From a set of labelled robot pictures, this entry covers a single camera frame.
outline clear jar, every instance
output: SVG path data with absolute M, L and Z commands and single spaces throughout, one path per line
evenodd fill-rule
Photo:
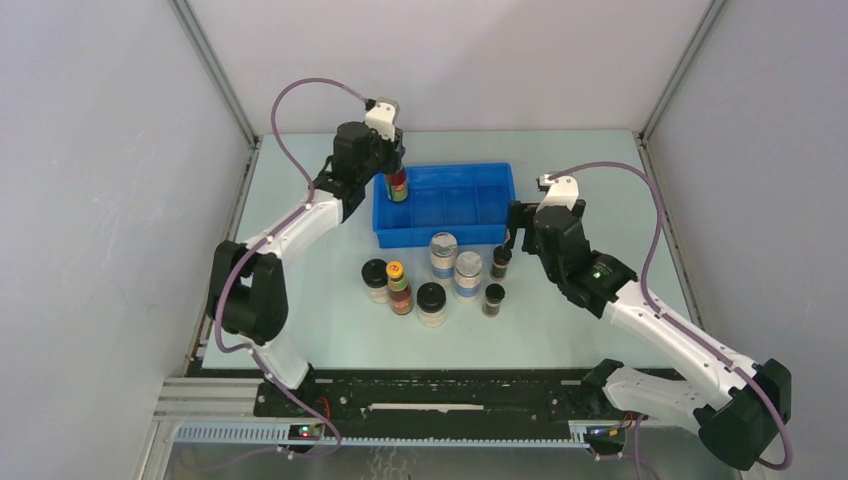
M 501 302 L 506 296 L 506 290 L 497 283 L 486 287 L 486 300 L 483 302 L 483 315 L 496 317 L 501 311 Z
M 389 276 L 386 274 L 386 262 L 379 258 L 365 262 L 365 265 L 362 266 L 362 281 L 365 282 L 372 302 L 386 303 L 389 301 L 389 292 L 386 290 L 386 284 L 389 282 Z
M 475 252 L 462 252 L 454 267 L 454 293 L 460 302 L 471 303 L 480 293 L 483 259 Z
M 440 232 L 430 239 L 430 264 L 433 280 L 450 285 L 453 279 L 453 267 L 456 263 L 458 245 L 456 237 L 447 232 Z
M 447 312 L 445 288 L 436 282 L 428 282 L 418 288 L 415 301 L 418 304 L 418 320 L 428 327 L 445 323 Z
M 492 252 L 492 269 L 489 270 L 489 276 L 492 280 L 500 282 L 506 277 L 506 269 L 509 267 L 509 261 L 512 260 L 512 252 L 506 249 L 503 245 L 495 247 Z

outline metal corner post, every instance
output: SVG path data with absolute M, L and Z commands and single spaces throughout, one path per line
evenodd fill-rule
M 695 59 L 698 56 L 698 52 L 700 52 L 701 47 L 704 45 L 707 37 L 709 37 L 710 32 L 715 27 L 721 13 L 724 11 L 728 3 L 730 3 L 729 0 L 712 0 L 710 2 L 710 5 L 707 7 L 704 15 L 701 17 L 701 21 L 698 23 L 697 28 L 695 28 L 692 38 L 689 39 L 686 49 L 683 50 L 683 55 L 677 62 L 677 66 L 674 67 L 674 72 L 671 74 L 671 77 L 669 77 L 660 98 L 657 100 L 656 105 L 654 105 L 654 109 L 651 111 L 651 114 L 648 115 L 648 120 L 645 122 L 645 126 L 640 132 L 640 138 L 643 141 L 649 141 L 656 131 L 669 103 L 677 93 L 680 84 L 686 77 L 686 73 L 694 64 Z
M 725 8 L 729 3 L 730 0 L 712 0 L 710 2 L 709 6 L 704 11 L 703 16 L 701 17 L 701 20 L 698 22 L 698 26 L 692 33 L 692 37 L 689 39 L 689 43 L 683 50 L 683 54 L 681 55 L 680 60 L 677 62 L 674 71 L 666 82 L 662 94 L 657 99 L 657 103 L 651 110 L 650 115 L 648 115 L 648 119 L 645 122 L 645 126 L 642 128 L 641 132 L 634 132 L 634 136 L 636 139 L 636 147 L 639 150 L 639 156 L 642 159 L 642 165 L 645 169 L 645 173 L 647 173 L 651 177 L 651 180 L 653 180 L 654 184 L 659 189 L 659 194 L 662 197 L 665 197 L 665 195 L 663 195 L 661 175 L 657 171 L 657 168 L 653 164 L 651 158 L 650 139 L 656 132 L 657 127 L 659 126 L 663 116 L 668 110 L 668 106 L 680 90 L 680 85 L 686 79 L 687 73 L 694 65 L 704 43 L 706 42 L 710 33 L 715 28 L 716 24 L 718 23 L 718 20 L 721 17 L 721 14 L 724 12 Z M 680 247 L 677 238 L 675 228 L 676 222 L 674 221 L 674 216 L 672 212 L 669 212 L 668 210 L 663 212 L 663 214 L 666 240 L 668 241 L 669 246 L 671 247 L 671 258 L 674 263 L 674 268 L 677 271 L 681 286 L 683 287 L 683 294 L 684 299 L 686 301 L 686 307 L 689 310 L 689 314 L 692 318 L 692 321 L 700 325 L 701 328 L 704 328 L 705 330 L 709 331 L 709 326 L 706 324 L 705 319 L 701 316 L 700 309 L 698 308 L 697 295 L 695 294 L 694 289 L 692 288 L 692 285 L 689 280 L 689 273 L 686 269 L 685 262 L 683 259 L 684 255 L 682 253 L 682 247 Z
M 197 20 L 197 15 L 195 15 L 194 10 L 189 4 L 189 0 L 168 0 L 168 3 L 174 9 L 174 13 L 183 26 L 189 41 L 194 46 L 197 56 L 200 58 L 201 63 L 203 63 L 203 67 L 209 74 L 212 83 L 215 84 L 215 88 L 221 93 L 224 102 L 233 114 L 233 119 L 241 129 L 248 145 L 250 148 L 255 148 L 257 135 L 253 130 L 253 126 L 250 124 L 250 120 L 248 120 L 247 114 L 244 108 L 242 108 L 232 84 L 227 79 L 227 75 L 218 61 L 218 57 L 215 56 L 215 52 L 209 44 L 209 39 L 206 38 L 206 34 L 203 32 L 203 28 L 201 28 L 200 22 Z

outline blue label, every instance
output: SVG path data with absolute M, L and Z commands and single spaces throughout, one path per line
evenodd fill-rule
M 436 278 L 451 278 L 453 276 L 453 268 L 436 268 L 433 265 L 433 276 Z
M 460 297 L 473 297 L 480 291 L 479 283 L 477 286 L 472 288 L 462 287 L 458 283 L 455 283 L 454 287 L 456 288 L 456 293 L 459 294 Z

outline white wall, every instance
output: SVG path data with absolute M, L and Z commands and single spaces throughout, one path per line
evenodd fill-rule
M 2 477 L 129 478 L 246 145 L 164 0 L 0 6 Z
M 793 373 L 786 478 L 845 478 L 847 18 L 731 2 L 650 142 L 707 322 Z
M 327 76 L 401 104 L 404 128 L 642 128 L 709 0 L 197 0 L 250 121 Z M 343 93 L 304 89 L 280 127 L 331 132 Z

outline white cylindrical container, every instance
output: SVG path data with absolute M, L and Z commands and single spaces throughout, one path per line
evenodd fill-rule
M 462 252 L 454 267 L 454 293 L 460 302 L 471 303 L 480 294 L 483 259 L 474 252 Z
M 447 313 L 445 312 L 445 303 L 447 296 L 445 289 L 436 282 L 428 282 L 418 287 L 418 295 L 416 296 L 416 305 L 418 305 L 418 320 L 428 327 L 438 327 L 445 323 Z
M 442 285 L 450 285 L 453 279 L 457 247 L 456 237 L 447 232 L 437 233 L 430 239 L 431 274 L 433 280 Z

